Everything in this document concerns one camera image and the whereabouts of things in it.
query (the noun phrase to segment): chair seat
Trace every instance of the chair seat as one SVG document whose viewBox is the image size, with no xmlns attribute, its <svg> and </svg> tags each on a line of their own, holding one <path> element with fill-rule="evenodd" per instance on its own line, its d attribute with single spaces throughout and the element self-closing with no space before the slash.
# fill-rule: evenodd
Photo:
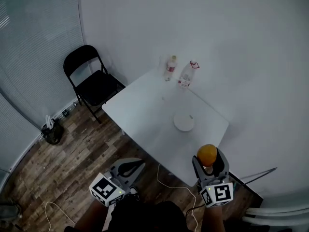
<svg viewBox="0 0 309 232">
<path fill-rule="evenodd" d="M 77 93 L 90 105 L 97 106 L 117 89 L 117 82 L 102 71 L 96 71 L 77 87 Z"/>
</svg>

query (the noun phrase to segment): white cord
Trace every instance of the white cord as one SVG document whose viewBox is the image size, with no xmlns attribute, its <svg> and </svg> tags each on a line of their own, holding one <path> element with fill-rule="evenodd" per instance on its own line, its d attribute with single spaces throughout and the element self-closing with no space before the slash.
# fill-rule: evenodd
<svg viewBox="0 0 309 232">
<path fill-rule="evenodd" d="M 62 211 L 63 214 L 65 214 L 65 215 L 67 216 L 67 218 L 68 218 L 72 223 L 76 224 L 75 222 L 72 221 L 71 218 L 69 218 L 69 216 L 68 216 L 57 204 L 55 204 L 55 203 L 53 203 L 53 202 L 50 202 L 50 201 L 47 201 L 46 204 L 45 204 L 45 209 L 44 209 L 44 210 L 45 210 L 45 215 L 46 215 L 47 221 L 49 222 L 49 230 L 48 230 L 48 232 L 50 232 L 50 229 L 52 228 L 52 224 L 50 223 L 50 221 L 49 221 L 49 219 L 48 219 L 48 216 L 47 216 L 47 213 L 46 213 L 46 206 L 47 206 L 48 203 L 52 203 L 52 204 L 54 204 L 55 206 L 57 206 L 57 207 L 60 209 L 60 211 Z"/>
<path fill-rule="evenodd" d="M 194 197 L 194 204 L 193 204 L 193 207 L 192 207 L 192 208 L 194 208 L 194 207 L 195 207 L 195 203 L 196 203 L 196 201 L 197 201 L 197 198 L 196 198 L 196 196 L 189 190 L 189 188 L 186 188 L 186 187 L 177 187 L 177 188 L 173 188 L 173 187 L 169 187 L 169 186 L 163 184 L 161 181 L 159 181 L 158 176 L 159 176 L 159 168 L 160 168 L 160 165 L 161 165 L 161 164 L 158 165 L 158 172 L 156 173 L 156 180 L 157 180 L 160 184 L 162 184 L 163 186 L 165 186 L 165 187 L 167 187 L 167 188 L 171 188 L 171 189 L 184 188 L 184 189 L 187 189 L 187 190 L 191 193 L 191 195 Z M 197 222 L 196 217 L 195 217 L 194 214 L 193 214 L 193 210 L 192 210 L 191 214 L 192 214 L 192 216 L 193 216 L 195 222 L 197 223 L 197 225 L 196 225 L 196 227 L 195 227 L 195 229 L 194 229 L 194 232 L 196 232 L 196 231 L 197 231 L 197 227 L 198 227 L 198 222 Z"/>
</svg>

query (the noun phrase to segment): chair backrest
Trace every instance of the chair backrest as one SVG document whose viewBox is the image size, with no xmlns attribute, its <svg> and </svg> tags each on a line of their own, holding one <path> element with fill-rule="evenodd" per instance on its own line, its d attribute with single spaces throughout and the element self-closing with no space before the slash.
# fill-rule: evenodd
<svg viewBox="0 0 309 232">
<path fill-rule="evenodd" d="M 108 74 L 100 56 L 98 55 L 97 50 L 91 45 L 83 45 L 67 55 L 63 63 L 64 73 L 71 83 L 72 81 L 70 76 L 73 74 L 73 72 L 76 71 L 83 63 L 86 63 L 93 58 L 99 59 L 102 66 L 101 70 L 103 71 L 104 69 L 105 73 Z"/>
</svg>

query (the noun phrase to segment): white round object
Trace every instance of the white round object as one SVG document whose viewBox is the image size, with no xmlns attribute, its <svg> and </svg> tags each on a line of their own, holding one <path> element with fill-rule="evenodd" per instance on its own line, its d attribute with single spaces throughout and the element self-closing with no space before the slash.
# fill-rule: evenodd
<svg viewBox="0 0 309 232">
<path fill-rule="evenodd" d="M 177 112 L 173 120 L 174 125 L 181 131 L 190 131 L 194 127 L 194 119 L 189 113 Z"/>
</svg>

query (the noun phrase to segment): wooden floor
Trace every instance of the wooden floor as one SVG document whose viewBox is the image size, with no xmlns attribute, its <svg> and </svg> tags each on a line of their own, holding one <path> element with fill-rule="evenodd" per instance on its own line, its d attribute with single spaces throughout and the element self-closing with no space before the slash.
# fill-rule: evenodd
<svg viewBox="0 0 309 232">
<path fill-rule="evenodd" d="M 88 186 L 95 176 L 117 159 L 142 158 L 146 167 L 135 183 L 141 199 L 148 203 L 170 200 L 184 213 L 193 206 L 194 199 L 186 189 L 169 189 L 156 181 L 158 163 L 139 148 L 103 112 L 99 112 L 102 124 L 96 122 L 85 106 L 77 106 L 68 118 L 62 120 L 65 133 L 58 145 L 45 141 L 36 143 L 11 175 L 2 194 L 20 204 L 23 217 L 17 224 L 24 231 L 47 232 L 49 224 L 44 207 L 47 201 L 58 204 L 77 221 L 92 202 Z M 175 176 L 160 167 L 159 179 L 172 187 L 186 186 Z M 203 204 L 196 187 L 189 187 L 196 195 L 196 206 Z M 240 219 L 246 208 L 258 207 L 261 198 L 247 189 L 237 186 L 234 201 L 223 207 L 224 220 Z M 203 208 L 195 210 L 201 225 Z M 72 223 L 54 205 L 47 205 L 47 215 L 52 223 L 51 231 L 62 232 Z M 195 228 L 191 216 L 188 227 Z"/>
</svg>

